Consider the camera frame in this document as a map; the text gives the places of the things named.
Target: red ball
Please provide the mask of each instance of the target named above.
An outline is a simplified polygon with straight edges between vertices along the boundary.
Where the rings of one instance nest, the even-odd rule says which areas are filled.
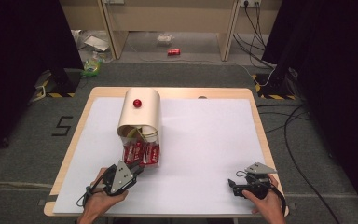
[[[136,108],[141,107],[141,105],[142,105],[142,101],[141,101],[141,100],[136,99],[136,100],[133,101],[133,106],[135,106]]]

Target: wrist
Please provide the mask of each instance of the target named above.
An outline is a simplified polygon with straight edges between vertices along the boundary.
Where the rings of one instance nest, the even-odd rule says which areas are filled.
[[[286,221],[284,221],[284,217],[282,217],[272,220],[269,224],[286,224]]]
[[[97,216],[89,215],[83,213],[80,217],[77,218],[76,224],[92,224],[92,222],[97,218]]]

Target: green object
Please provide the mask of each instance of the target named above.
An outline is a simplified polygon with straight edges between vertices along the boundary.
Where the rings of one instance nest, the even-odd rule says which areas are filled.
[[[96,59],[87,59],[84,64],[84,71],[81,73],[84,77],[95,77],[100,73],[101,61]]]

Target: power outlet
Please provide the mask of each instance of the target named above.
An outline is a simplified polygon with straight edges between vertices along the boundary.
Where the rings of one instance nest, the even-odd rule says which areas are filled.
[[[241,7],[245,7],[245,1],[248,1],[248,7],[260,7],[261,0],[241,0]]]

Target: white paper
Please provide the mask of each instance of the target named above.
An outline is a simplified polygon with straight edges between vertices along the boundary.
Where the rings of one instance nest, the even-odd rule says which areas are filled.
[[[117,164],[117,124],[124,98],[96,98],[78,141],[53,213],[81,213],[76,201],[101,167]],[[253,205],[235,197],[227,180],[255,162],[265,163],[250,102],[245,99],[161,99],[160,167],[144,170],[122,203],[107,214],[240,216]]]
[[[108,42],[93,35],[89,36],[84,43],[102,51],[106,51],[109,48]]]

